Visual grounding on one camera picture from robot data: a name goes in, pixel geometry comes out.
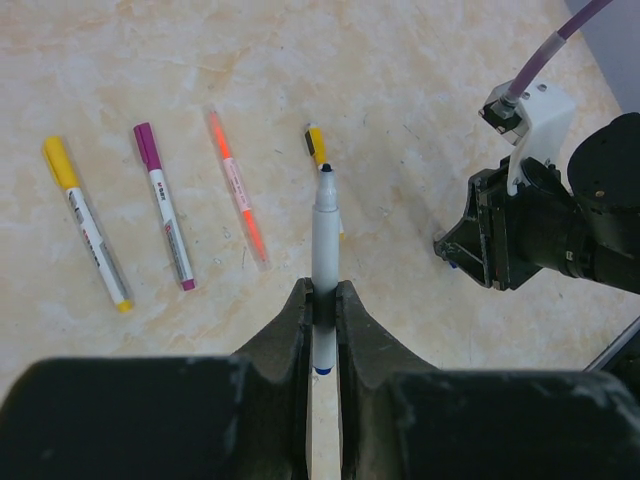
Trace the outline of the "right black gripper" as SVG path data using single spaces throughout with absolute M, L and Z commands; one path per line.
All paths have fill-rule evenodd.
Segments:
M 437 256 L 476 283 L 516 290 L 543 268 L 560 270 L 573 203 L 554 167 L 527 167 L 516 194 L 508 169 L 484 169 L 468 182 L 461 220 L 434 242 Z

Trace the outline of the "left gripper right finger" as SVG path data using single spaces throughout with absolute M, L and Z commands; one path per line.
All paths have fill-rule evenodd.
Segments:
M 337 293 L 345 479 L 635 479 L 639 397 L 602 371 L 441 370 Z

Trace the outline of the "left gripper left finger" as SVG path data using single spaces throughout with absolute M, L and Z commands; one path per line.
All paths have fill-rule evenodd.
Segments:
M 230 355 L 49 358 L 1 407 L 5 479 L 307 479 L 311 283 Z

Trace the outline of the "orange white pen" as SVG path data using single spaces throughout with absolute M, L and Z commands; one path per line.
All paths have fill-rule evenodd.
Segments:
M 249 247 L 251 248 L 258 267 L 266 269 L 269 263 L 266 246 L 256 221 L 239 166 L 232 155 L 228 139 L 217 112 L 210 110 L 208 112 L 208 118 L 212 137 L 219 151 L 221 165 L 238 210 Z

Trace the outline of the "white pen red marks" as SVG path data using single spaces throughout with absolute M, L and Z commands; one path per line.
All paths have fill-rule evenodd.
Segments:
M 149 170 L 148 174 L 160 210 L 163 230 L 176 267 L 178 281 L 184 291 L 194 290 L 195 277 L 163 170 Z

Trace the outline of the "yellow pen cap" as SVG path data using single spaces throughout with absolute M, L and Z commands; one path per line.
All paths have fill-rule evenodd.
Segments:
M 327 163 L 324 135 L 321 128 L 317 125 L 309 124 L 306 127 L 304 137 L 309 155 L 314 160 L 317 168 L 321 170 L 323 165 Z
M 52 177 L 59 187 L 68 190 L 80 186 L 80 181 L 60 137 L 51 136 L 45 139 L 43 155 Z

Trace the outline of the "white pen yellow tip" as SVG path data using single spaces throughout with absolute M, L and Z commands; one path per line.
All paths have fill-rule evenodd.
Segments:
M 66 196 L 75 214 L 84 242 L 89 249 L 112 302 L 120 313 L 131 311 L 133 302 L 81 188 L 68 188 Z

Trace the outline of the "purple pen cap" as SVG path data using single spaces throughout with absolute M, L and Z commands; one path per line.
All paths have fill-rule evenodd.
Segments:
M 161 170 L 162 164 L 149 123 L 138 124 L 133 128 L 140 158 L 149 172 Z

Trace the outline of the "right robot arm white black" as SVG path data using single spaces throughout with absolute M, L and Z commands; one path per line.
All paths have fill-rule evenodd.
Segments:
M 639 291 L 639 115 L 586 138 L 560 171 L 534 158 L 507 192 L 508 159 L 468 181 L 461 220 L 435 254 L 476 283 L 516 290 L 542 269 Z

